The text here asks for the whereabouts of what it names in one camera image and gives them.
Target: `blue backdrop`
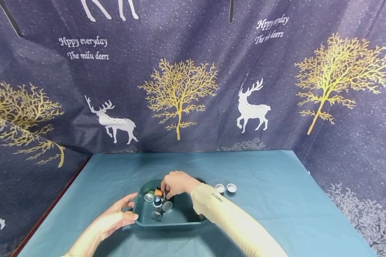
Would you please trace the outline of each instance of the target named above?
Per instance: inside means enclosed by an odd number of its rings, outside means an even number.
[[[0,0],[0,256],[92,153],[273,149],[386,256],[386,0]]]

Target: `starry pattern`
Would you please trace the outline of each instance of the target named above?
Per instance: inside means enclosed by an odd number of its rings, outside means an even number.
[[[232,23],[229,0],[133,0],[137,20],[123,1],[126,21],[119,16],[116,0],[99,1],[111,20],[91,1],[88,7],[96,22],[87,18],[79,0],[5,0],[23,38],[0,8],[0,81],[33,82],[52,100],[68,106],[48,135],[67,148],[65,170],[33,167],[0,146],[0,215],[9,221],[0,231],[0,251],[13,251],[14,240],[27,235],[74,169],[95,152],[293,149],[324,191],[342,183],[358,199],[377,201],[386,210],[386,88],[379,95],[348,92],[357,107],[332,106],[336,124],[320,121],[307,136],[311,119],[298,114],[294,67],[334,32],[386,46],[386,1],[234,1]],[[286,25],[268,32],[256,29],[259,20],[283,14],[289,17]],[[256,37],[273,30],[283,32],[283,37],[255,44]],[[97,35],[108,40],[107,47],[69,49],[58,42],[60,37]],[[109,60],[70,60],[69,51],[99,51]],[[216,97],[201,100],[206,111],[185,117],[198,124],[185,128],[179,142],[152,117],[145,94],[137,87],[150,80],[164,58],[171,63],[187,59],[214,63],[220,70]],[[236,126],[239,90],[261,78],[263,89],[248,100],[271,107],[266,115],[269,128],[242,134]],[[95,105],[106,99],[114,102],[117,107],[109,115],[134,121],[139,141],[113,144],[88,110],[84,95]],[[258,122],[250,119],[247,127],[255,128]],[[17,219],[15,208],[30,218]]]

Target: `teal tablecloth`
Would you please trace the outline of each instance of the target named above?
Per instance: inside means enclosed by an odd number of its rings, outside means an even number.
[[[116,200],[173,170],[201,177],[213,186],[236,184],[237,193],[230,200],[258,220],[289,257],[376,257],[293,151],[93,155],[19,257],[65,254]],[[166,233],[141,233],[126,227],[103,241],[95,256],[243,254],[209,224],[197,231]]]

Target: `plastic bin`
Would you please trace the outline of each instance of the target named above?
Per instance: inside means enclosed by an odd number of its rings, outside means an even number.
[[[139,215],[136,224],[144,230],[190,230],[202,227],[208,220],[200,217],[193,209],[190,195],[183,193],[172,197],[173,206],[170,211],[164,212],[161,221],[152,219],[152,212],[156,210],[151,202],[144,200],[144,195],[156,187],[160,188],[162,179],[155,178],[145,182],[140,188],[133,212]]]

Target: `person's right hand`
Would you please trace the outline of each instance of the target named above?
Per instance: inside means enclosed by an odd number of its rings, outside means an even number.
[[[172,171],[162,180],[161,190],[168,191],[166,198],[170,199],[174,195],[179,195],[184,192],[191,194],[193,189],[200,185],[200,182],[182,171]]]

